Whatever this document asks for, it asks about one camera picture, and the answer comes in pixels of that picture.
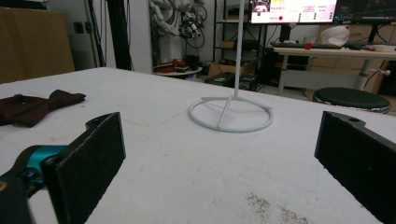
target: round stool seat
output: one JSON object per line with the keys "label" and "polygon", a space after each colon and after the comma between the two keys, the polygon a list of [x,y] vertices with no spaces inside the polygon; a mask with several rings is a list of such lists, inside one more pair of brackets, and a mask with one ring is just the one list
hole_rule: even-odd
{"label": "round stool seat", "polygon": [[382,96],[348,88],[323,88],[315,91],[314,102],[340,105],[376,113],[388,113],[390,102]]}

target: storage box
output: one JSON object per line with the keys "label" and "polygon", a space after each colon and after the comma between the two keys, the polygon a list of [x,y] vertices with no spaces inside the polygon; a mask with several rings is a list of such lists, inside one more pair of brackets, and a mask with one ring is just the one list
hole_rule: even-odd
{"label": "storage box", "polygon": [[220,41],[219,47],[222,49],[233,49],[235,42],[233,41]]}
{"label": "storage box", "polygon": [[0,83],[75,70],[62,12],[0,7]]}
{"label": "storage box", "polygon": [[[240,75],[254,74],[256,71],[257,62],[259,61],[260,58],[261,57],[250,60],[248,63],[245,63],[243,66],[241,66]],[[236,70],[236,66],[234,65],[224,65],[224,64],[220,64],[219,62],[213,62],[209,66],[208,76],[213,77],[217,74],[226,73],[226,72],[235,73],[235,70]]]}
{"label": "storage box", "polygon": [[[228,15],[227,16],[228,21],[239,21],[239,15]],[[244,15],[244,22],[248,22],[248,15]]]}

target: brown cloth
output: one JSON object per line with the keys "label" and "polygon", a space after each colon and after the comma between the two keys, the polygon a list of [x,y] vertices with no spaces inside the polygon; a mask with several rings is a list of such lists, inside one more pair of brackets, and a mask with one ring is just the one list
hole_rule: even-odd
{"label": "brown cloth", "polygon": [[19,123],[28,127],[35,126],[49,112],[68,105],[84,101],[85,95],[54,91],[49,99],[14,95],[0,100],[0,125]]}

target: computer screen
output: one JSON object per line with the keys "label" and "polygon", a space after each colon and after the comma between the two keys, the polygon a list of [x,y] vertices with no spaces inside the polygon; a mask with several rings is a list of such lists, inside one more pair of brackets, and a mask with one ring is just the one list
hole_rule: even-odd
{"label": "computer screen", "polygon": [[338,0],[334,21],[391,24],[396,22],[395,0]]}
{"label": "computer screen", "polygon": [[332,22],[337,0],[249,0],[249,21],[263,24]]}

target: circular base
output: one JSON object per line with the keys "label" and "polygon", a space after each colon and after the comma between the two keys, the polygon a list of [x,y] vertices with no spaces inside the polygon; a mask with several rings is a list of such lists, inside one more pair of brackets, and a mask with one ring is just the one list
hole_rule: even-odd
{"label": "circular base", "polygon": [[[227,105],[224,107],[224,110],[223,110],[223,115],[224,116],[227,113],[227,109],[228,109],[228,106],[229,106],[231,101],[242,101],[242,102],[246,102],[246,103],[249,103],[249,104],[256,105],[256,106],[260,107],[261,109],[263,109],[263,111],[265,113],[268,114],[269,119],[266,120],[264,123],[262,123],[260,125],[257,125],[257,126],[254,126],[254,127],[248,127],[248,128],[227,128],[227,127],[222,127],[221,126],[221,122],[222,122],[222,119],[223,119],[223,116],[222,116],[220,118],[220,120],[219,120],[219,123],[217,125],[214,125],[212,123],[205,122],[202,119],[199,119],[193,113],[194,108],[196,106],[201,105],[201,104],[205,104],[205,103],[210,102],[210,101],[227,101]],[[274,121],[274,114],[272,112],[272,108],[271,107],[266,106],[266,105],[261,105],[261,104],[258,104],[256,102],[252,102],[252,101],[249,101],[249,100],[246,100],[246,99],[242,99],[240,97],[233,97],[233,96],[228,97],[228,98],[227,97],[208,97],[208,98],[203,98],[202,101],[197,102],[197,103],[193,104],[192,106],[190,106],[189,116],[196,123],[208,128],[208,129],[213,129],[213,130],[216,130],[216,131],[226,132],[226,133],[250,133],[250,132],[256,132],[258,130],[261,130],[261,129],[264,129],[264,128],[268,127]]]}

